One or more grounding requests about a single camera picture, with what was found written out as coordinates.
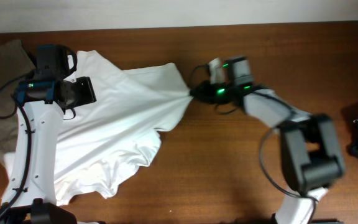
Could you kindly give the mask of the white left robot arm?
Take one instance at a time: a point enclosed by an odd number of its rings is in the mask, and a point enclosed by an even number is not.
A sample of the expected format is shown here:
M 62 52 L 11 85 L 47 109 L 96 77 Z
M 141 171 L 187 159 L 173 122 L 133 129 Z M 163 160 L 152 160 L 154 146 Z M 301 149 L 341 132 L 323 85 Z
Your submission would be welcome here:
M 96 102 L 89 77 L 68 81 L 77 70 L 72 49 L 58 44 L 36 49 L 36 68 L 16 80 L 12 94 L 18 137 L 12 176 L 0 206 L 0 223 L 76 223 L 57 206 L 54 165 L 58 131 L 66 110 Z

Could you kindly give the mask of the white t-shirt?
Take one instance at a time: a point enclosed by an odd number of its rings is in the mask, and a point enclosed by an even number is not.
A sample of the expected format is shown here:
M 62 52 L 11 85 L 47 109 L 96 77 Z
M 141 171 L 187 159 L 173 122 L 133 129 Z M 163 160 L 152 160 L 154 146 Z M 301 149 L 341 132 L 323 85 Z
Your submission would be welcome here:
M 57 205 L 75 195 L 117 193 L 140 167 L 151 165 L 160 132 L 182 119 L 191 97 L 173 63 L 121 70 L 97 51 L 77 53 L 77 77 L 90 77 L 97 101 L 65 112 L 54 165 Z M 5 156 L 11 179 L 15 153 Z

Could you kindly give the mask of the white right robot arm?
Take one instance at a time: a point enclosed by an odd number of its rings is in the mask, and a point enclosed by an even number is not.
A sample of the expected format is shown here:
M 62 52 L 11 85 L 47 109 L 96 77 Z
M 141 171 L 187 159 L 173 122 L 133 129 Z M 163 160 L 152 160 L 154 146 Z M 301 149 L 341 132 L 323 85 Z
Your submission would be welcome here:
M 194 99 L 214 105 L 232 103 L 246 115 L 268 127 L 258 146 L 259 166 L 267 180 L 284 193 L 272 223 L 314 223 L 319 201 L 346 167 L 336 128 L 326 114 L 312 114 L 287 103 L 271 88 L 256 83 L 245 56 L 219 58 L 196 66 L 209 78 L 190 88 Z M 283 177 L 287 189 L 269 175 L 263 149 L 272 134 L 278 134 Z

